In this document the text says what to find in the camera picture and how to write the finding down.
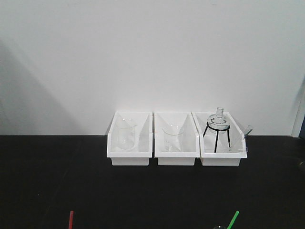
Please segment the white plastic bin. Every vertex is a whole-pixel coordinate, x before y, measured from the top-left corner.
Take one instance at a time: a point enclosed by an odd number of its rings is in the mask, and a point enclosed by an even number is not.
[[[213,112],[192,112],[200,135],[201,163],[203,166],[239,166],[241,158],[247,158],[247,147],[243,133],[228,112],[224,112],[230,121],[230,141],[235,141],[234,148],[228,150],[227,134],[219,134],[217,151],[214,152],[216,135],[209,129],[203,137],[207,119]]]
[[[152,112],[116,112],[108,133],[107,157],[113,166],[147,166],[153,156]],[[130,133],[126,129],[130,124]],[[130,139],[131,148],[122,147],[122,135]]]
[[[166,127],[173,127],[177,135],[173,139],[164,138]],[[193,166],[195,158],[200,157],[199,135],[190,112],[154,113],[154,155],[158,165]]]

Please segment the clear glass beaker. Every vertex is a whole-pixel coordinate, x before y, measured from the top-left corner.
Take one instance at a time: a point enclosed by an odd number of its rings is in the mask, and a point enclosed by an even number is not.
[[[135,127],[136,123],[132,119],[118,118],[117,127],[118,147],[121,149],[131,149],[135,144]]]
[[[182,150],[183,127],[178,125],[167,125],[163,128],[164,146],[169,152],[180,152]]]

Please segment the red straw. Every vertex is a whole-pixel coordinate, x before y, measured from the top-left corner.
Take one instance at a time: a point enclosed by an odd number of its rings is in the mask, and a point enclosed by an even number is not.
[[[74,211],[70,211],[69,229],[72,229]]]

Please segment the green straw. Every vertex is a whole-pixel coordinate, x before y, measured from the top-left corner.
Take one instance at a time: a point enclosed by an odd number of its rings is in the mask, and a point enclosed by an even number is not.
[[[236,220],[236,218],[238,216],[238,213],[239,213],[239,211],[235,212],[235,214],[234,214],[233,218],[231,219],[231,222],[230,222],[230,224],[229,224],[227,229],[231,229],[231,227],[233,226],[233,224],[234,224],[234,222],[235,222],[235,220]]]

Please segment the black tabletop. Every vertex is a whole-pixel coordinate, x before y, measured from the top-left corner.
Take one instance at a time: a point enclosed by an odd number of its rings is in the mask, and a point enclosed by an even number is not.
[[[305,228],[305,142],[249,136],[239,167],[112,166],[106,136],[0,137],[0,228]]]

